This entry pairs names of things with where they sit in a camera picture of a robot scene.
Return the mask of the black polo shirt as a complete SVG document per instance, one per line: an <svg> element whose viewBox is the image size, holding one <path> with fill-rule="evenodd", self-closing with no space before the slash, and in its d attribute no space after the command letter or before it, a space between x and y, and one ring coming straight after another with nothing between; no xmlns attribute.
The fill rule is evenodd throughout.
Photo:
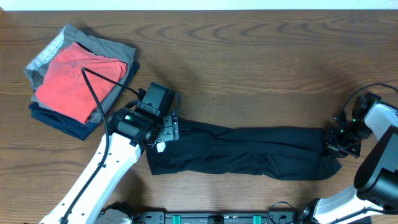
<svg viewBox="0 0 398 224"><path fill-rule="evenodd" d="M207 174L266 175L277 180L325 180L341 164L324 148L321 128L231 129L186 119L179 139L163 152L147 150L154 175L195 171Z"/></svg>

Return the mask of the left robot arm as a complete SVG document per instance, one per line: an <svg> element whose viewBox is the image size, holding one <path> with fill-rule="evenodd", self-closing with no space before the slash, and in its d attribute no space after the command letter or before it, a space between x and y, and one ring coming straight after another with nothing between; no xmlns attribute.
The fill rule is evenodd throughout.
<svg viewBox="0 0 398 224"><path fill-rule="evenodd" d="M134 215L123 205L104 204L124 174L146 147L156 152L178 139L178 116L143 103L113 113L95 155L62 201L43 224L132 223Z"/></svg>

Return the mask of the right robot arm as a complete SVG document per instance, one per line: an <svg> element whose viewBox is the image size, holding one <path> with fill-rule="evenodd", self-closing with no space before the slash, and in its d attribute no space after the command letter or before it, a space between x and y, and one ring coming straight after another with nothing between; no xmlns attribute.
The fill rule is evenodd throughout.
<svg viewBox="0 0 398 224"><path fill-rule="evenodd" d="M354 184L308 204L297 223L370 223L373 215L397 215L397 108L367 92L358 96L352 120L342 113L326 135L327 149L337 156L359 157L363 140L377 144L360 165Z"/></svg>

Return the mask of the grey folded garment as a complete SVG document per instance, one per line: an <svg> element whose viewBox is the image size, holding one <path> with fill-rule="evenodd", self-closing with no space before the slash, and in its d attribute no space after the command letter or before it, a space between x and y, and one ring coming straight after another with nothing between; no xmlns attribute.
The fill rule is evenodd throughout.
<svg viewBox="0 0 398 224"><path fill-rule="evenodd" d="M39 53L25 67L25 74L30 80L31 87L34 90L31 100L38 103L40 107L53 111L49 107L40 103L35 93L38 87L43 84L45 74L47 73L49 64L53 58L55 58L62 49L68 47L74 42L95 55L102 55L108 58L117 58L126 63L127 72L125 76L118 82L122 84L122 82L126 81L127 78L125 77L127 77L131 71L131 67L134 62L134 56L136 54L136 50L134 48L128 47L118 42L99 39L92 35L85 34L70 24L66 24L60 33L41 51L41 53ZM116 92L121 90L121 87L116 85L116 82L86 67L81 67L81 72L94 101L96 103L100 102L101 107L105 106L105 109L108 109L110 107L111 101L115 100L116 95L118 94ZM91 112L88 122L98 123L100 121L101 115L98 107L96 107L93 112Z"/></svg>

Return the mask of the red folded shirt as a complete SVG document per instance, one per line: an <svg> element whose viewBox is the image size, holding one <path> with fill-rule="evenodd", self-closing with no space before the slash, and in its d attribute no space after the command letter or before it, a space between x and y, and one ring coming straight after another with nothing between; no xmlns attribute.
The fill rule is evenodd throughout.
<svg viewBox="0 0 398 224"><path fill-rule="evenodd" d="M118 82L127 72L127 64L117 58L95 55L76 42L53 58L35 95L40 103L83 124L97 107L83 78L81 67Z"/></svg>

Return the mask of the navy folded garment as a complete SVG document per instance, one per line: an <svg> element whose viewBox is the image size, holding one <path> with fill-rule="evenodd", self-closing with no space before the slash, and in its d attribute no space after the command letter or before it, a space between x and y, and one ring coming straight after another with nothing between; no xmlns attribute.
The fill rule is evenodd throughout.
<svg viewBox="0 0 398 224"><path fill-rule="evenodd" d="M126 81L122 82L123 85L128 85L137 71L139 70L140 65L138 61L134 61L131 67L131 71L129 72ZM105 114L109 111L109 109L115 104L118 98L121 96L121 93L124 89L117 91L115 100L111 101L110 107L105 109L105 106L102 106ZM100 123L95 122L87 122L86 124L80 123L79 121L69 118L68 116L62 115L58 112L51 111L39 106L38 103L33 102L29 105L29 109L31 110L31 117L41 121L42 123L51 126L65 134L78 138L84 141L97 127Z"/></svg>

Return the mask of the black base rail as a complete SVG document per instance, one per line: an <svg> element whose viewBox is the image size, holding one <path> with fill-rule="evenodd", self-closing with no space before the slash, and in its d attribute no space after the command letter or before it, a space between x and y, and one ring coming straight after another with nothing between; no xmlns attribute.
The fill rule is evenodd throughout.
<svg viewBox="0 0 398 224"><path fill-rule="evenodd" d="M101 212L95 224L289 224L293 212L270 213L164 213L142 212L128 215L120 210Z"/></svg>

